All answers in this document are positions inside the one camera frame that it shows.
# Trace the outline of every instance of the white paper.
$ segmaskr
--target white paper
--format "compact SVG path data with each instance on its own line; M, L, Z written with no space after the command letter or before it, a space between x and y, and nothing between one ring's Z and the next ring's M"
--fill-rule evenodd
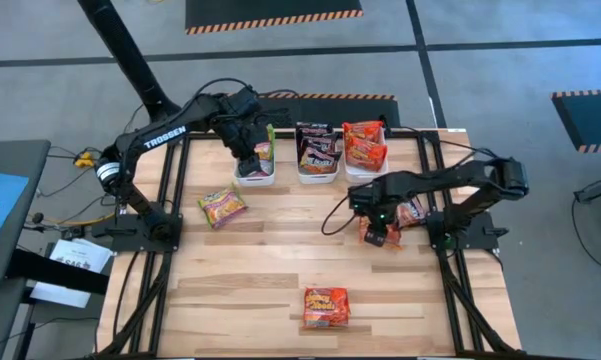
M58 240L50 259L99 273L110 256L111 251L107 248L85 239L75 239L73 242ZM84 291L41 282L38 282L31 292L31 297L35 299L79 308L87 306L90 296L91 294Z

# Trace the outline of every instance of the gray concrete floor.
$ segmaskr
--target gray concrete floor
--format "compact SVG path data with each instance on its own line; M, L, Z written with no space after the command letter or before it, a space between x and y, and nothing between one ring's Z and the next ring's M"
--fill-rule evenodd
M415 43L403 0L363 0L361 19L203 36L184 35L184 1L114 3L146 54ZM601 37L601 0L417 0L416 5L428 43ZM0 1L0 60L106 55L74 1ZM493 209L496 223L512 230L501 240L502 258L524 348L535 354L601 359L601 269L580 248L569 213L572 192L601 178L601 154L573 149L549 100L552 91L601 88L601 47L429 55L448 126L467 128L474 145L514 156L529 171L531 194ZM415 52L181 61L151 67L180 103L209 79L235 76L259 90L395 94L404 125L434 124ZM0 140L44 138L74 151L104 147L138 104L115 65L0 68ZM141 113L136 124L146 122ZM49 159L40 188L51 191L78 173L63 160ZM70 191L36 199L32 211L71 215L101 193L96 180L85 176ZM84 216L107 211L94 206ZM577 216L585 241L601 258L601 201L578 207ZM37 251L56 238L24 233L20 243ZM98 300L71 316L98 316ZM55 311L46 309L40 316L54 317ZM92 350L93 326L44 327L36 331L28 357L83 356Z

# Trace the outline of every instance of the hazard stripe tape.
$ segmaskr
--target hazard stripe tape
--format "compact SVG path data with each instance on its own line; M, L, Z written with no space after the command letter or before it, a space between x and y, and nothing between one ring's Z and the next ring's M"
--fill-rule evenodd
M551 98L571 97L571 96L591 96L601 95L601 90L578 90L578 91L558 91L551 93Z
M601 144L580 145L578 151L581 153L598 153L601 152Z
M395 95L380 95L380 94L298 94L302 99L346 99L346 100L393 100L397 101ZM295 94L292 93L275 93L270 95L260 95L260 97L281 99L281 98L294 98Z
M278 26L278 25L290 25L299 24L305 22L314 21L325 21L325 20L336 20L346 19L352 17L361 17L364 15L362 10L345 10L345 11L333 11L328 13L318 13L309 15L299 16L285 16L279 18L250 20L250 21L239 21L234 23L216 24L216 25L203 25L193 26L185 30L185 33L189 35L206 34L212 32L232 31L232 30L244 30L253 29L258 27L266 26Z

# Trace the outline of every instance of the black floor line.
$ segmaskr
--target black floor line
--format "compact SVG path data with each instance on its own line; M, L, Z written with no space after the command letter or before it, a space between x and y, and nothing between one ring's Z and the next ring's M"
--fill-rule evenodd
M424 41L422 25L420 24L420 18L418 17L418 10L416 9L414 0L406 1L407 9L409 10L409 18L411 18L411 26L413 27L413 35L416 39L416 47L418 48L418 56L420 57L420 66L422 67L424 82L427 86L427 93L429 93L429 99L431 99L433 106L433 116L435 118L436 126L439 128L446 128L447 121L442 112L442 103L440 101L440 95L438 94L436 80L433 76L431 61L429 61L429 54L427 53L427 45Z
M189 61L212 59L245 59L267 58L307 55L338 55L338 54L381 54L416 51L416 45L377 45L377 46L345 46L304 49L279 49L279 50L249 50L249 51L221 51L206 53L180 53L145 55L148 62ZM83 57L64 59L27 59L27 60L0 60L0 67L28 67L28 66L60 66L60 65L91 65L114 64L112 57Z
M508 41L465 44L431 44L427 51L461 51L461 50L499 50L499 49L536 49L575 46L601 46L599 39L581 40L540 40L540 41Z

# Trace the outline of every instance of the wooden tabletop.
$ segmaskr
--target wooden tabletop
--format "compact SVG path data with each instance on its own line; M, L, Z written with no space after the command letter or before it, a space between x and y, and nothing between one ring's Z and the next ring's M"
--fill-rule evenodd
M440 130L440 137L469 144L464 131ZM421 171L415 140L394 139L388 144L390 170ZM467 154L445 144L442 150L447 165ZM275 184L241 188L249 210L213 231L197 200L232 183L234 160L220 140L193 140L190 151L181 209L184 230L171 267L159 356L453 354L438 261L424 229L404 230L402 251L360 243L357 220L340 234L323 236L320 226L325 216L349 185L344 169L332 184L302 185L293 140L278 140ZM138 166L136 185L150 199L157 197L164 154L165 147L147 153ZM177 153L174 159L168 194L173 194ZM435 168L432 152L429 159ZM457 189L452 196L460 202L473 191ZM426 208L426 199L421 200ZM351 216L344 205L328 229ZM500 266L482 250L466 251L465 256L476 305L502 338L519 348ZM101 348L111 342L130 259L131 254L123 254L114 261L98 329ZM136 306L143 266L141 254L122 302L120 328ZM306 287L347 288L349 328L303 329ZM458 308L465 347L471 348L466 314ZM146 318L150 320L145 321L141 349L148 346L152 309Z

